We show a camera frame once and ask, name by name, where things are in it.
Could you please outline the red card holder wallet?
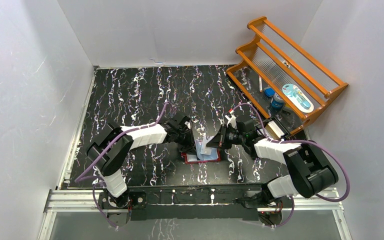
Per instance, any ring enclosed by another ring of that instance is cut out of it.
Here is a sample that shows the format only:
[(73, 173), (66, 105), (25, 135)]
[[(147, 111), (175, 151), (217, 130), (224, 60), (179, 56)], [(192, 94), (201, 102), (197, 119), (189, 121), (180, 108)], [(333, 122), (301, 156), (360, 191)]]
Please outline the red card holder wallet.
[(221, 154), (217, 148), (205, 146), (205, 141), (196, 140), (196, 153), (182, 153), (181, 156), (186, 164), (200, 164), (220, 162)]

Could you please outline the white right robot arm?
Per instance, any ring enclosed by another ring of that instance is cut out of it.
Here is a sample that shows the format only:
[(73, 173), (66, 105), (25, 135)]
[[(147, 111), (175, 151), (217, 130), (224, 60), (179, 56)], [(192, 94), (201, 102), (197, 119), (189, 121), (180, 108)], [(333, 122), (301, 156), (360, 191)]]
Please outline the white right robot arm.
[(236, 124), (224, 123), (205, 144), (219, 150), (240, 145), (253, 159), (270, 159), (286, 165), (287, 175), (264, 183), (260, 193), (245, 197), (243, 202), (258, 201), (275, 207), (282, 197), (301, 195), (310, 198), (338, 182), (336, 170), (314, 142), (279, 143), (264, 137), (262, 131), (262, 125), (252, 119)]

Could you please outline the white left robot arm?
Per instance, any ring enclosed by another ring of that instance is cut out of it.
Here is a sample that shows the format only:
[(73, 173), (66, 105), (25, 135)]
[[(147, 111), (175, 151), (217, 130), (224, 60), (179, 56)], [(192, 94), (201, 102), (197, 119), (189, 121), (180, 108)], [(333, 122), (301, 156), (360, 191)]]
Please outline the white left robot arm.
[(182, 154), (196, 154), (191, 118), (182, 112), (162, 122), (140, 126), (118, 126), (108, 123), (103, 132), (95, 136), (86, 150), (86, 155), (95, 164), (105, 188), (110, 194), (110, 202), (117, 208), (129, 203), (127, 184), (121, 167), (131, 150), (136, 148), (176, 143)]

